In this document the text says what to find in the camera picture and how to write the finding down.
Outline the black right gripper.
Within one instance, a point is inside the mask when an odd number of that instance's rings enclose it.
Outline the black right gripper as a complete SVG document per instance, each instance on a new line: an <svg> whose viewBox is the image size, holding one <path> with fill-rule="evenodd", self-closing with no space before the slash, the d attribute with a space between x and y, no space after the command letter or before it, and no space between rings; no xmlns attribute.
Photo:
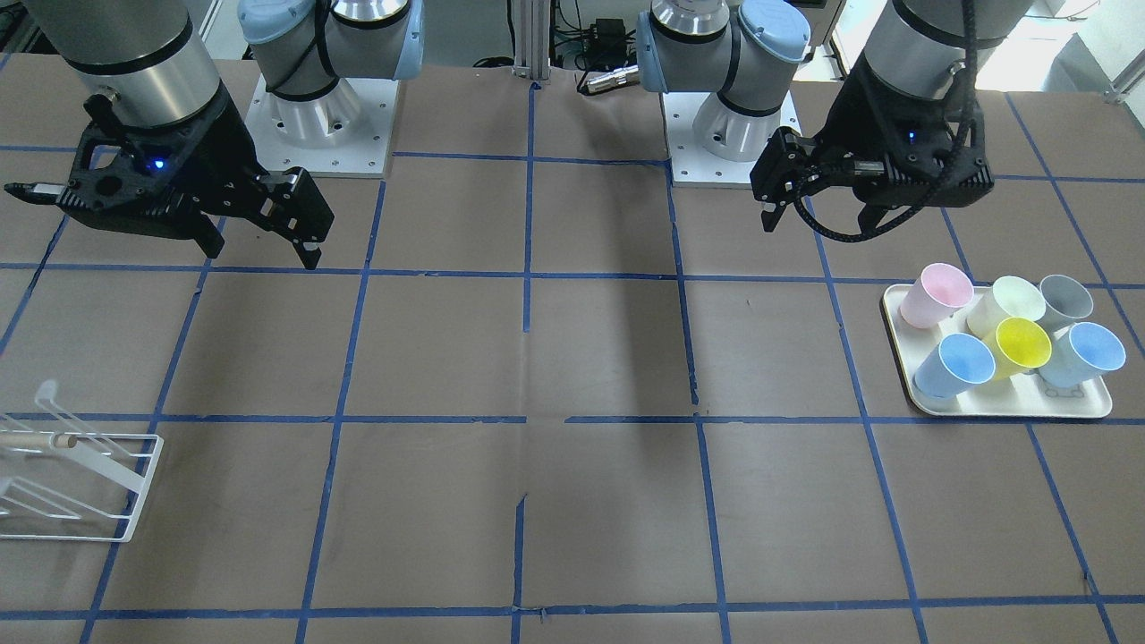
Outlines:
<svg viewBox="0 0 1145 644"><path fill-rule="evenodd" d="M131 127L100 89L82 103L82 131L63 183L11 182L3 190L48 205L98 231L194 239L208 259L226 246L213 215L240 217L287 239L305 269L318 268L335 215L310 172L261 167L228 89L197 113L156 128Z"/></svg>

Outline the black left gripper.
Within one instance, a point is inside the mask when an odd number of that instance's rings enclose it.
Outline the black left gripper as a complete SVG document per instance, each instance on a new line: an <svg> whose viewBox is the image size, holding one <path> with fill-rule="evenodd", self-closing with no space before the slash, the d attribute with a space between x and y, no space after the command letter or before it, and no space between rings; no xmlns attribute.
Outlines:
<svg viewBox="0 0 1145 644"><path fill-rule="evenodd" d="M973 103L969 138L958 158L951 159L956 128L969 74L947 77L953 84L942 97L909 97L883 81L870 65L852 70L827 113L826 126L813 139L793 127L773 131L755 166L750 187L763 204L760 220L766 233L775 231L785 209L796 199L793 184L810 163L858 167L879 165L879 175L852 175L851 186L866 205L859 213L862 235L885 235L905 220L948 164L948 183L932 196L932 207L962 209L992 193L997 184L985 150L984 113Z"/></svg>

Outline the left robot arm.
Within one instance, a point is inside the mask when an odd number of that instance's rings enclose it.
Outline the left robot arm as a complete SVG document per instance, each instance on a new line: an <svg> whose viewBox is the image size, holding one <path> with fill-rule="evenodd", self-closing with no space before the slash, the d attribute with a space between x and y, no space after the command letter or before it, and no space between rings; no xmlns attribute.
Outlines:
<svg viewBox="0 0 1145 644"><path fill-rule="evenodd" d="M989 1L885 3L812 136L777 121L812 36L796 5L654 1L635 52L643 89L705 94L692 131L706 152L752 163L765 231L796 209L819 236L861 243L992 193L976 84L1014 19Z"/></svg>

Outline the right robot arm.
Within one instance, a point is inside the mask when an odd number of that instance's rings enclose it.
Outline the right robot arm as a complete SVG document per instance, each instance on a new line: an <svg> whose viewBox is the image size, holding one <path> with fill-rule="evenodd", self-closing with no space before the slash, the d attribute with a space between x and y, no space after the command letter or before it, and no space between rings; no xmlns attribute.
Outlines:
<svg viewBox="0 0 1145 644"><path fill-rule="evenodd" d="M180 1L29 1L26 9L89 97L65 183L11 182L14 199L61 209L98 231L194 241L216 259L218 215L286 239L318 267L335 215L299 159L378 144L355 81L416 78L421 1L242 1L242 36L263 80L261 121L289 156L270 170Z"/></svg>

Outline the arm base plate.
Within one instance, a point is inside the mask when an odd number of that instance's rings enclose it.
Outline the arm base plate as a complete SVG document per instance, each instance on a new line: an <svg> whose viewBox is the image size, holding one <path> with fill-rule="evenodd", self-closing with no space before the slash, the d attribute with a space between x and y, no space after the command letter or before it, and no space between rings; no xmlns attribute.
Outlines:
<svg viewBox="0 0 1145 644"><path fill-rule="evenodd" d="M698 91L666 93L662 107L674 182L684 187L749 189L769 135L782 126L802 129L791 94L764 117L736 113L716 93Z"/></svg>
<svg viewBox="0 0 1145 644"><path fill-rule="evenodd" d="M245 117L259 163L315 178L385 178L401 88L393 79L340 79L323 97L292 102L259 78Z"/></svg>

